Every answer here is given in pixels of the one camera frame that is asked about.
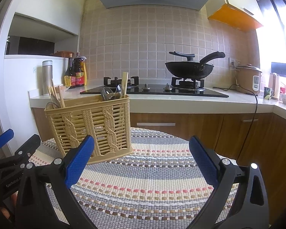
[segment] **gas stove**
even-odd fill
[[[82,91],[80,94],[100,94],[100,89],[108,87],[115,92],[121,79],[104,77],[104,85],[93,89]],[[172,77],[171,84],[139,84],[139,77],[131,77],[127,81],[127,94],[148,95],[192,95],[208,97],[229,97],[228,95],[204,88],[204,80],[186,81],[182,78]]]

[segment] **glass cooktop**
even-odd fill
[[[100,89],[104,86],[96,87],[93,89],[88,89],[80,92],[81,95],[84,94],[100,94]],[[149,95],[192,95],[192,96],[209,96],[209,97],[229,97],[228,95],[210,90],[204,89],[203,91],[192,91],[192,90],[184,90],[184,89],[176,89],[171,86],[172,90],[166,91],[164,90],[165,85],[162,84],[149,84],[150,88],[148,91],[143,90],[144,84],[140,84],[138,87],[127,88],[127,94],[149,94]]]

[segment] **striped tablecloth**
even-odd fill
[[[132,128],[131,142],[133,154],[85,167],[71,187],[76,199],[99,229],[186,228],[213,190],[196,165],[188,141]],[[60,152],[50,139],[31,161],[49,164],[57,157]],[[218,221],[228,214],[237,186],[233,185]],[[47,190],[59,219],[66,222],[50,185]]]

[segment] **upper cabinet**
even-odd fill
[[[256,0],[209,0],[206,12],[209,19],[246,32],[263,26],[263,15]]]
[[[20,0],[16,13],[79,35],[85,0]]]

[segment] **drawer handle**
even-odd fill
[[[176,123],[140,123],[137,122],[137,126],[175,126]]]
[[[243,122],[251,122],[252,120],[243,120]]]
[[[249,13],[250,15],[254,15],[254,13],[252,13],[251,11],[249,11],[248,9],[244,8],[244,11],[246,11],[247,13]]]

